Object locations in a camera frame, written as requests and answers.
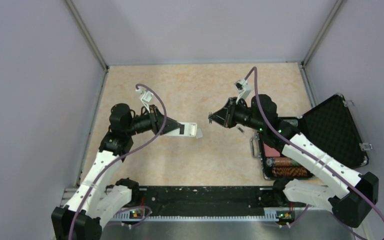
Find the white remote control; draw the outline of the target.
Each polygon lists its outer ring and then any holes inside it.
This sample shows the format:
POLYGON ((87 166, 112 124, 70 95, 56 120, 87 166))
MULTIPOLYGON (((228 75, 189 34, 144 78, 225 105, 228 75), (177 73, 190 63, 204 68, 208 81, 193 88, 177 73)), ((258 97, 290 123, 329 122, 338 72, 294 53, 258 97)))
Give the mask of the white remote control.
POLYGON ((180 127, 167 133, 163 136, 169 137, 196 137, 198 133, 198 124, 195 122, 180 122, 180 127))

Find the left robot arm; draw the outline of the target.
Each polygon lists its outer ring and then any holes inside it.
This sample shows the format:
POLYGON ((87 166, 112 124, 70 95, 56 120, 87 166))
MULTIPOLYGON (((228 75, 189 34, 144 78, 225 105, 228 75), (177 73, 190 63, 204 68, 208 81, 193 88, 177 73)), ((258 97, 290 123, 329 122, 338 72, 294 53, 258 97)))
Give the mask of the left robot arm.
POLYGON ((165 117, 157 106, 143 106, 137 115, 125 103, 110 110, 110 125, 95 160, 75 194, 51 214, 58 240, 98 240, 103 228, 124 206, 140 202, 139 184, 131 179, 117 181, 110 193, 106 187, 133 146, 133 136, 151 131, 156 136, 185 137, 185 123, 165 117))

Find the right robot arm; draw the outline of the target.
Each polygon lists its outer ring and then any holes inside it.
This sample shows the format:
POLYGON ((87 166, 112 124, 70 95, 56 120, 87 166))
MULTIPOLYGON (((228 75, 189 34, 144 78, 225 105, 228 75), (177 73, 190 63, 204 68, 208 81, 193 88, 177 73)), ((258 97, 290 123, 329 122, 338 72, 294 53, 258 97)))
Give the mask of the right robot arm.
POLYGON ((379 197, 379 178, 361 173, 337 161, 337 152, 325 152, 311 142, 304 131, 277 114, 277 105, 266 94, 259 94, 247 105, 245 100, 230 97, 218 111, 208 115, 210 122, 231 129, 237 125, 256 130, 263 142, 282 155, 299 163, 324 184, 306 183, 299 178, 284 177, 273 192, 279 206, 304 203, 332 213, 341 223, 357 228, 373 210, 379 197))

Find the white battery cover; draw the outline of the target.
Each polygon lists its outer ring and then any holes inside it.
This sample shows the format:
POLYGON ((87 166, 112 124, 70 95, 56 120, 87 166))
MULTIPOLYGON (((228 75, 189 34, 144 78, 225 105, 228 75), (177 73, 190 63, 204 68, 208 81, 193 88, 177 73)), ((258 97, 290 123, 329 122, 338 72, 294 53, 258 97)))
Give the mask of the white battery cover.
POLYGON ((201 129, 201 128, 198 128, 198 129, 196 130, 196 135, 195 135, 195 137, 196 137, 197 139, 200 139, 200 138, 203 137, 203 132, 202 132, 202 129, 201 129))

